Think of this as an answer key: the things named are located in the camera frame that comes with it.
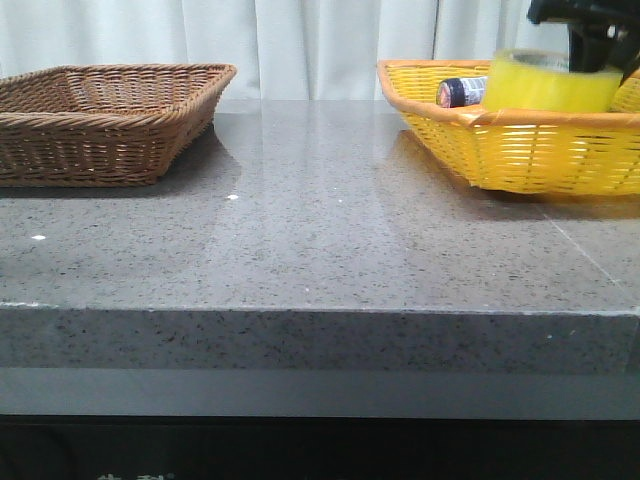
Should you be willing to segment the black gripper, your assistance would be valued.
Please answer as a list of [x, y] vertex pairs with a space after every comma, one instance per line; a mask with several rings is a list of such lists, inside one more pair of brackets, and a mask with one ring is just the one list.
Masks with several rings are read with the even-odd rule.
[[616, 0], [532, 1], [527, 19], [569, 26], [569, 70], [595, 73], [639, 68], [639, 2]]

